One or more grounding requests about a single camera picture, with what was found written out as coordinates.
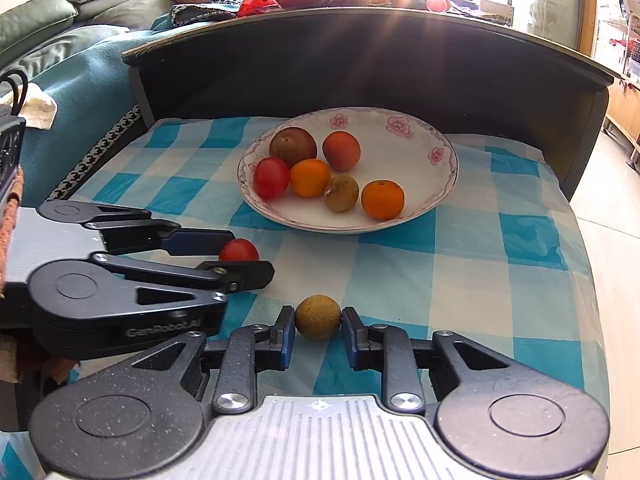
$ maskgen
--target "floral plate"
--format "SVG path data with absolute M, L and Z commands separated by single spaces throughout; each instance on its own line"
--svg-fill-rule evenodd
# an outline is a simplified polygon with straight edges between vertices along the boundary
M 360 142 L 362 156 L 348 171 L 360 190 L 373 180 L 392 180 L 404 190 L 404 209 L 392 220 L 376 221 L 358 201 L 353 209 L 335 213 L 323 197 L 300 198 L 291 186 L 284 195 L 267 202 L 254 191 L 255 167 L 269 156 L 271 137 L 283 128 L 297 126 L 308 131 L 318 144 L 331 132 L 343 130 Z M 450 142 L 439 131 L 415 117 L 380 108 L 332 108 L 286 121 L 260 136 L 244 152 L 238 165 L 238 186 L 244 200 L 274 222 L 306 231 L 357 234 L 378 231 L 408 222 L 436 207 L 453 188 L 458 158 Z

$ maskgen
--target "kiwi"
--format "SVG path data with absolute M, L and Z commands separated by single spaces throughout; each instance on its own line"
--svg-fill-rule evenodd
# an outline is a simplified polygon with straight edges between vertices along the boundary
M 353 208 L 360 196 L 360 186 L 352 176 L 332 176 L 324 190 L 324 201 L 331 211 L 344 213 Z
M 309 339 L 329 339 L 341 322 L 340 305 L 328 296 L 311 296 L 296 309 L 296 328 Z
M 269 156 L 283 160 L 291 169 L 301 160 L 316 158 L 318 145 L 308 131 L 290 126 L 273 136 L 269 143 Z

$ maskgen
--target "wooden cabinet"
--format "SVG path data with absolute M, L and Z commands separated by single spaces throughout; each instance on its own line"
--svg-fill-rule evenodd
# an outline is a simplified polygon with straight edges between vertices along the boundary
M 640 86 L 626 78 L 609 87 L 607 119 L 640 150 Z

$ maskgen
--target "plate rim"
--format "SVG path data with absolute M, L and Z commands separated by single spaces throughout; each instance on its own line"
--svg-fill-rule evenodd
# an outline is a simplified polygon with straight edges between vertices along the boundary
M 295 220 L 290 220 L 290 219 L 281 220 L 279 218 L 271 217 L 269 215 L 269 211 L 268 210 L 262 211 L 261 208 L 257 204 L 253 204 L 252 202 L 254 201 L 254 199 L 251 196 L 248 196 L 247 192 L 245 192 L 245 190 L 243 189 L 243 186 L 242 186 L 242 183 L 241 183 L 241 168 L 244 169 L 245 167 L 248 166 L 247 164 L 243 164 L 243 161 L 244 161 L 244 158 L 249 154 L 249 150 L 254 146 L 260 145 L 261 144 L 260 140 L 263 139 L 263 137 L 265 137 L 265 138 L 268 138 L 268 136 L 273 137 L 273 135 L 276 134 L 277 129 L 279 127 L 283 126 L 284 124 L 286 124 L 289 121 L 304 119 L 304 118 L 306 118 L 308 116 L 315 115 L 315 114 L 317 114 L 319 112 L 332 112 L 332 111 L 338 111 L 338 110 L 353 110 L 355 112 L 360 112 L 360 111 L 363 111 L 363 110 L 373 110 L 373 111 L 376 111 L 376 112 L 386 112 L 386 113 L 391 113 L 391 114 L 401 114 L 401 115 L 404 115 L 405 117 L 408 117 L 408 118 L 416 121 L 418 124 L 420 124 L 420 126 L 424 126 L 425 129 L 433 130 L 437 134 L 436 138 L 438 138 L 438 136 L 440 136 L 442 138 L 442 140 L 444 140 L 444 142 L 446 142 L 449 145 L 449 147 L 451 149 L 451 153 L 453 155 L 453 161 L 454 161 L 454 164 L 455 164 L 455 171 L 454 171 L 453 181 L 450 184 L 449 189 L 447 189 L 447 186 L 445 186 L 443 195 L 439 199 L 437 199 L 436 202 L 433 203 L 433 205 L 431 205 L 429 208 L 425 209 L 421 213 L 413 214 L 413 215 L 410 215 L 408 217 L 402 217 L 400 219 L 392 218 L 391 220 L 386 220 L 384 222 L 377 222 L 376 224 L 372 224 L 372 225 L 369 225 L 369 226 L 354 227 L 354 228 L 352 228 L 352 227 L 329 227 L 329 226 L 319 227 L 319 226 L 314 226 L 314 225 L 311 225 L 311 224 L 305 224 L 305 223 L 302 223 L 302 222 L 296 222 Z M 396 226 L 396 225 L 400 225 L 400 224 L 409 222 L 411 220 L 415 220 L 416 218 L 428 213 L 429 211 L 434 209 L 436 206 L 438 206 L 449 195 L 449 193 L 451 193 L 451 191 L 453 190 L 454 186 L 456 185 L 456 182 L 458 181 L 459 172 L 460 172 L 460 162 L 458 160 L 458 154 L 457 154 L 455 148 L 453 147 L 452 142 L 449 139 L 447 139 L 447 137 L 440 130 L 438 130 L 434 126 L 431 126 L 426 121 L 423 121 L 422 119 L 419 119 L 419 118 L 417 118 L 415 116 L 412 116 L 411 114 L 405 114 L 404 112 L 398 112 L 396 110 L 389 110 L 388 108 L 378 108 L 378 107 L 369 107 L 369 106 L 353 106 L 353 107 L 343 106 L 343 107 L 334 107 L 334 108 L 323 108 L 321 110 L 315 110 L 313 112 L 308 112 L 306 114 L 302 114 L 302 115 L 298 115 L 296 117 L 285 119 L 281 123 L 277 124 L 273 128 L 270 128 L 269 130 L 267 130 L 266 132 L 264 132 L 263 134 L 258 136 L 255 140 L 252 141 L 251 145 L 249 145 L 247 147 L 247 149 L 244 150 L 244 153 L 240 156 L 240 160 L 238 161 L 238 170 L 237 170 L 237 175 L 236 175 L 236 183 L 238 185 L 238 190 L 240 192 L 240 195 L 242 196 L 242 200 L 251 209 L 253 209 L 255 212 L 257 212 L 259 215 L 265 217 L 266 219 L 268 219 L 268 220 L 270 220 L 272 222 L 276 222 L 277 224 L 284 225 L 286 227 L 291 227 L 293 229 L 298 229 L 298 230 L 307 231 L 307 232 L 313 232 L 313 233 L 335 234 L 335 235 L 340 235 L 340 234 L 341 235 L 353 235 L 353 234 L 362 234 L 362 233 L 370 233 L 370 232 L 375 232 L 375 231 L 381 231 L 382 229 L 386 229 L 388 227 L 393 227 L 393 226 Z M 244 180 L 245 180 L 245 185 L 248 188 L 249 183 L 248 183 L 248 177 L 246 176 L 246 172 L 244 172 Z

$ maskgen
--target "tablecloth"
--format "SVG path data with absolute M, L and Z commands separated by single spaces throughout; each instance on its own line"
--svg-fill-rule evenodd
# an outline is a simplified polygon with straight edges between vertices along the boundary
M 411 337 L 453 330 L 584 389 L 609 409 L 593 277 L 574 213 L 542 153 L 509 139 L 448 135 L 459 160 L 449 196 L 432 211 L 378 232 L 325 235 L 254 212 L 238 191 L 238 161 L 277 118 L 164 120 L 124 148 L 73 200 L 147 208 L 197 228 L 251 240 L 276 270 L 263 290 L 232 294 L 218 338 L 272 323 L 284 304 L 325 294 L 366 324 Z M 162 251 L 135 257 L 194 266 Z M 258 377 L 263 394 L 380 391 L 377 372 L 353 372 L 340 335 L 297 335 L 290 367 Z M 434 399 L 428 374 L 427 400 Z

